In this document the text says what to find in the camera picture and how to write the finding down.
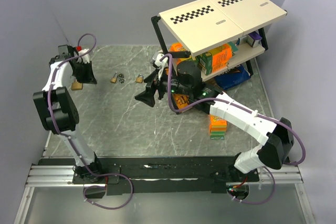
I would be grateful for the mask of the medium brass padlock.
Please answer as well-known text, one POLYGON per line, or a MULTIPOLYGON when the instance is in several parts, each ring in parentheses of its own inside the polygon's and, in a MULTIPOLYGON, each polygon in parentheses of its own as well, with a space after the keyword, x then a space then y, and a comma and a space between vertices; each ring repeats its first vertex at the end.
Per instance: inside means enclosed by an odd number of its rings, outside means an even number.
POLYGON ((139 74, 136 79, 135 79, 135 82, 136 83, 143 83, 143 79, 144 79, 144 76, 142 74, 139 74))

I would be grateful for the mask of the large brass padlock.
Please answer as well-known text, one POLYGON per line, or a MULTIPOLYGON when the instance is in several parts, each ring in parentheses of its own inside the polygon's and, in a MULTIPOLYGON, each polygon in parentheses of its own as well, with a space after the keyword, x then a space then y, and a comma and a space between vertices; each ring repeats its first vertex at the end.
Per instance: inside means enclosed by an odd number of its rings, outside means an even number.
POLYGON ((72 84, 71 84, 71 90, 72 91, 78 91, 78 90, 82 90, 83 89, 83 84, 78 82, 77 80, 75 80, 72 84))

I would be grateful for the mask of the small brass padlock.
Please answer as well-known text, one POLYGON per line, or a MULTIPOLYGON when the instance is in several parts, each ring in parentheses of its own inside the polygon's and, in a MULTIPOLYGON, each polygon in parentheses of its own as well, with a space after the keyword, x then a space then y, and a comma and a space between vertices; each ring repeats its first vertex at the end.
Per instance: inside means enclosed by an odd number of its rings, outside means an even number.
POLYGON ((118 80, 118 72, 115 72, 113 77, 110 79, 111 83, 116 83, 118 80))

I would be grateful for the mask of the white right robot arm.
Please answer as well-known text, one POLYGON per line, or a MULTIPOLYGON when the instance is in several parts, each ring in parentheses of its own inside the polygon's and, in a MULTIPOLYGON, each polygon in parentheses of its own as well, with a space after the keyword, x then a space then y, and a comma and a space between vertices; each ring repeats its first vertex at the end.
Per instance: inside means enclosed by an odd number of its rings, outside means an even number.
POLYGON ((174 75, 167 65, 157 67, 144 81, 145 90, 135 96, 137 101, 153 107, 155 93, 160 99, 166 93, 169 99, 175 94, 186 95, 190 107, 224 119, 257 140, 258 146, 239 153, 229 168, 233 180, 241 181, 250 171, 262 166, 281 169, 285 164, 294 144, 291 122, 263 116, 203 82, 201 71, 193 62, 180 62, 174 75))

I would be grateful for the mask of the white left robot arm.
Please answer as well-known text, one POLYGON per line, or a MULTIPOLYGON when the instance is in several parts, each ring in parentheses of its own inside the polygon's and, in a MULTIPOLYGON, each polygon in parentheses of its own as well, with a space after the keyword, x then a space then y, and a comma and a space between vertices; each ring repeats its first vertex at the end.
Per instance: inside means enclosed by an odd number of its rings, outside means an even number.
POLYGON ((79 129, 79 113, 68 91, 73 81, 97 84, 90 50, 61 45, 49 62, 50 74, 43 89, 33 94, 33 102, 45 130, 65 143, 75 160, 75 176, 84 182, 98 183, 104 170, 95 152, 87 145, 79 129))

